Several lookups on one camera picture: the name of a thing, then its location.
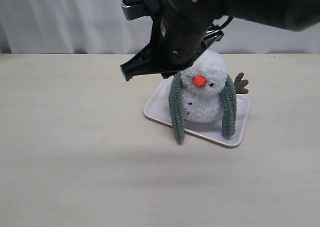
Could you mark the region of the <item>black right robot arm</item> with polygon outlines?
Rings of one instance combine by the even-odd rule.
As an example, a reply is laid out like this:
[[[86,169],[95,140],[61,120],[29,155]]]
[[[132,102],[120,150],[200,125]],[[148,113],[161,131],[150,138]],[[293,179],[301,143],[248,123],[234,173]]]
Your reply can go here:
[[[320,0],[121,0],[129,21],[150,17],[149,43],[120,66],[126,80],[168,78],[190,66],[224,36],[215,21],[226,17],[293,32],[320,21]]]

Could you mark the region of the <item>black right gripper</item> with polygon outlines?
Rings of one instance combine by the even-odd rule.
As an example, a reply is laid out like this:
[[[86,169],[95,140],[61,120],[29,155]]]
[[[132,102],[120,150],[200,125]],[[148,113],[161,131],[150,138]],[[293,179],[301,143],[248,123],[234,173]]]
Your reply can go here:
[[[222,26],[214,24],[224,15],[222,0],[157,1],[149,46],[120,65],[126,81],[185,70],[224,36]]]

